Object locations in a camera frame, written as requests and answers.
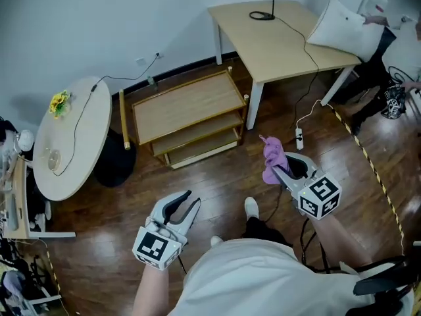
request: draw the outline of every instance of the yellow black tape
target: yellow black tape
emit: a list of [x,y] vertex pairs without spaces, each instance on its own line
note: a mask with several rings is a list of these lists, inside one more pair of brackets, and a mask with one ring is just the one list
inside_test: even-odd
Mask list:
[[360,140],[357,138],[357,136],[356,136],[356,135],[354,135],[354,134],[352,133],[351,128],[350,128],[350,127],[349,127],[349,125],[348,125],[348,124],[347,124],[347,123],[346,123],[346,122],[342,119],[341,115],[340,115],[339,113],[337,113],[337,111],[336,111],[334,108],[332,108],[332,111],[334,112],[334,114],[335,114],[336,118],[337,118],[337,119],[339,119],[339,121],[340,121],[340,122],[344,125],[344,127],[347,129],[348,133],[349,133],[349,134],[350,134],[350,135],[354,138],[355,143],[357,143],[357,145],[361,148],[362,153],[364,154],[364,156],[366,157],[366,159],[367,159],[368,163],[370,164],[370,167],[371,167],[371,169],[373,170],[374,175],[376,176],[376,179],[377,179],[378,183],[379,183],[379,184],[380,184],[380,186],[382,187],[383,193],[384,193],[384,195],[385,195],[385,197],[386,197],[386,199],[387,199],[387,202],[388,202],[388,204],[389,204],[389,206],[390,206],[390,208],[391,208],[391,210],[392,210],[392,212],[393,212],[393,216],[395,217],[395,220],[396,220],[397,226],[398,226],[398,228],[399,228],[399,233],[401,234],[401,237],[402,237],[402,239],[403,239],[403,238],[404,238],[403,229],[402,229],[402,225],[401,225],[401,223],[400,223],[400,221],[399,221],[399,217],[398,217],[398,215],[397,215],[397,213],[396,213],[396,208],[395,208],[395,206],[393,206],[392,201],[390,200],[389,194],[387,194],[386,187],[384,186],[384,184],[383,184],[383,182],[382,182],[382,180],[381,180],[381,178],[380,178],[380,175],[378,174],[378,172],[377,172],[376,168],[374,167],[373,162],[371,161],[370,157],[368,156],[367,151],[366,151],[366,150],[365,150],[365,149],[361,146]]
[[54,280],[55,280],[55,283],[57,285],[57,290],[58,290],[57,294],[60,294],[61,288],[60,288],[59,280],[57,280],[57,275],[55,274],[55,271],[54,271],[53,262],[51,262],[50,251],[48,250],[47,244],[45,242],[44,242],[44,244],[45,244],[45,247],[47,249],[47,257],[48,257],[48,261],[50,262],[50,268],[51,268],[51,271],[53,272]]

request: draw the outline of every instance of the black lamp base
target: black lamp base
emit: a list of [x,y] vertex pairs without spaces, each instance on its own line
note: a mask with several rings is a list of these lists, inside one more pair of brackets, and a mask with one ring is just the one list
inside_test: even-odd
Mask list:
[[261,20],[261,21],[275,20],[275,16],[267,12],[254,11],[254,12],[250,12],[249,16],[254,20]]

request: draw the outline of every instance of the pink cloth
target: pink cloth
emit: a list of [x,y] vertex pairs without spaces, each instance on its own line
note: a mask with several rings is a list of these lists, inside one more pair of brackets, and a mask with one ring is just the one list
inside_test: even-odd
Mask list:
[[288,160],[281,141],[275,137],[264,138],[262,135],[259,135],[259,137],[266,144],[263,149],[263,155],[266,158],[266,161],[264,162],[266,170],[262,173],[263,181],[269,185],[280,184],[279,180],[272,172],[271,167],[278,165],[285,169],[286,172],[289,172]]

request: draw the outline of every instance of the black baseboard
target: black baseboard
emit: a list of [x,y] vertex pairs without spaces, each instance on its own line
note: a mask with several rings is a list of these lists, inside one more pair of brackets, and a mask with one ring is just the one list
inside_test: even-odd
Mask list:
[[[238,54],[237,54],[236,51],[232,51],[230,53],[222,54],[222,60],[223,61],[229,60],[229,59],[234,59],[236,57],[238,57]],[[200,60],[200,61],[189,63],[188,65],[180,66],[178,68],[169,70],[167,72],[163,72],[162,74],[153,76],[153,79],[155,80],[155,82],[159,82],[159,81],[165,80],[166,78],[182,74],[183,72],[187,72],[187,71],[190,71],[190,70],[193,70],[193,69],[196,69],[196,68],[201,68],[202,66],[211,65],[215,62],[216,62],[215,56],[209,57],[208,59],[203,59],[203,60]],[[135,92],[135,91],[137,91],[141,88],[147,87],[148,85],[149,85],[149,83],[148,83],[147,80],[140,81],[140,82],[134,84],[133,86],[130,86],[130,87],[124,89],[124,95],[128,95],[129,93],[132,93],[132,92]],[[114,93],[112,95],[112,100],[115,101],[116,99],[118,99],[118,93]]]

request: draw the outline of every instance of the wooden table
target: wooden table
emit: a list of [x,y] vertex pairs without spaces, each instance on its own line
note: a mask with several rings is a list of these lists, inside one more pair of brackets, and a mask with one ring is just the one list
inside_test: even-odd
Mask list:
[[[247,128],[253,128],[263,86],[267,82],[317,71],[316,65],[304,52],[304,39],[281,20],[253,20],[252,11],[271,12],[270,1],[234,3],[209,8],[214,21],[216,62],[220,65],[220,30],[228,36],[238,55],[253,77]],[[318,17],[297,1],[275,1],[274,14],[307,38]],[[319,71],[344,68],[322,100],[326,105],[339,89],[359,59],[332,48],[306,44],[306,50],[317,62]]]
[[[91,76],[73,83],[67,88],[73,95],[69,114],[54,119],[47,111],[39,126],[32,164],[38,188],[48,199],[64,200],[79,190],[102,151],[111,120],[111,95],[104,81],[91,93],[98,81]],[[47,164],[49,149],[61,155],[55,174]]]
[[73,238],[74,232],[34,232],[29,227],[28,203],[26,201],[26,169],[25,161],[18,159],[12,175],[12,191],[5,193],[5,199],[14,196],[18,217],[18,228],[9,230],[7,223],[3,229],[3,237],[8,239],[38,239],[38,238]]

